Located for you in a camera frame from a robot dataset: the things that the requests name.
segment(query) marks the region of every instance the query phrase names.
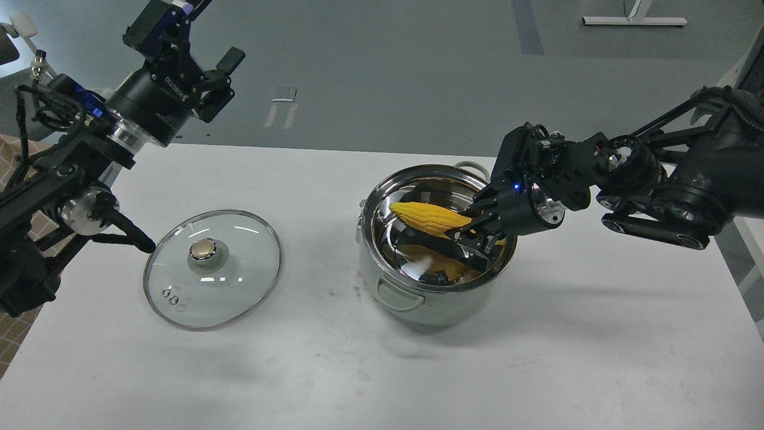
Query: desk leg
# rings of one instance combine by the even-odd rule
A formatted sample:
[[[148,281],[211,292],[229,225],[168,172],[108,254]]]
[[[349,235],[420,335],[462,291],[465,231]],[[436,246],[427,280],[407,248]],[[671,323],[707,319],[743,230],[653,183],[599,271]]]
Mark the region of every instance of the desk leg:
[[[669,25],[673,27],[687,25],[687,20],[684,18],[646,18],[650,5],[652,0],[636,0],[628,18],[584,16],[581,20],[584,25]]]

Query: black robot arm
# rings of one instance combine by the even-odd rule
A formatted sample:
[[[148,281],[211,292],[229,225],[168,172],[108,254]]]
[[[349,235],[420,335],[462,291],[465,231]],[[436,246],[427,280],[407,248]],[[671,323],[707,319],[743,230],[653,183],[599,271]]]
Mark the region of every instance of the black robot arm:
[[[662,127],[695,110],[703,126]],[[526,123],[503,140],[490,184],[465,211],[471,223],[447,234],[483,255],[505,236],[558,227],[565,210],[582,210],[590,187],[613,213],[618,233],[704,249],[736,215],[764,217],[764,114],[758,97],[730,87],[703,88],[630,135],[602,133],[570,142]],[[686,151],[667,148],[683,145]],[[666,173],[664,165],[674,165]],[[647,215],[637,217],[638,213]]]
[[[88,241],[124,243],[153,252],[154,242],[119,212],[109,189],[111,172],[131,168],[147,142],[167,146],[190,116],[210,122],[230,101],[230,75],[244,59],[231,48],[214,70],[202,71],[189,53],[189,26],[210,0],[150,0],[123,37],[145,57],[109,100],[59,74],[16,89],[20,165],[0,193],[0,311],[17,316],[55,299],[60,272]],[[44,61],[45,53],[37,58]],[[30,156],[24,96],[34,119],[66,132],[59,143]],[[25,179],[30,168],[36,173]],[[59,228],[33,241],[32,216],[41,211]],[[124,235],[101,233],[116,226]],[[72,239],[55,255],[43,252]]]

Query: yellow corn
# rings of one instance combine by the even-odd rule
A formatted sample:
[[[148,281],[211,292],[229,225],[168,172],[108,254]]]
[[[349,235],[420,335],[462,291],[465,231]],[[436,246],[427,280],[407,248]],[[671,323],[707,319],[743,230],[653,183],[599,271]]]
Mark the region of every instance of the yellow corn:
[[[463,217],[448,208],[415,201],[391,203],[390,210],[407,226],[446,239],[448,239],[445,235],[446,231],[472,221],[472,218]]]

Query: pot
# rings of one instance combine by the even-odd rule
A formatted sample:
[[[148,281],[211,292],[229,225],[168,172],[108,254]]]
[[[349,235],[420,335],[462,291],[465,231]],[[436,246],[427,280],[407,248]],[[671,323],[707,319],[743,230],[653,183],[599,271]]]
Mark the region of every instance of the pot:
[[[514,253],[515,236],[498,242],[499,252],[485,259],[450,239],[407,226],[390,211],[397,201],[465,210],[487,180],[459,166],[488,176],[482,166],[469,161],[414,166],[380,182],[361,202],[356,242],[364,283],[383,308],[404,320],[449,325],[477,314],[495,296],[500,287],[496,277]]]

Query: pot lid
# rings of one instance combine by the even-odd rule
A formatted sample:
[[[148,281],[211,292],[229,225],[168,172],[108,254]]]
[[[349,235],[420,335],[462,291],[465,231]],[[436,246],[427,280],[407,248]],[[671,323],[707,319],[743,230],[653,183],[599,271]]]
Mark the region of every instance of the pot lid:
[[[225,324],[260,302],[281,266],[274,229],[243,210],[183,221],[151,254],[144,293],[162,318],[186,329]]]

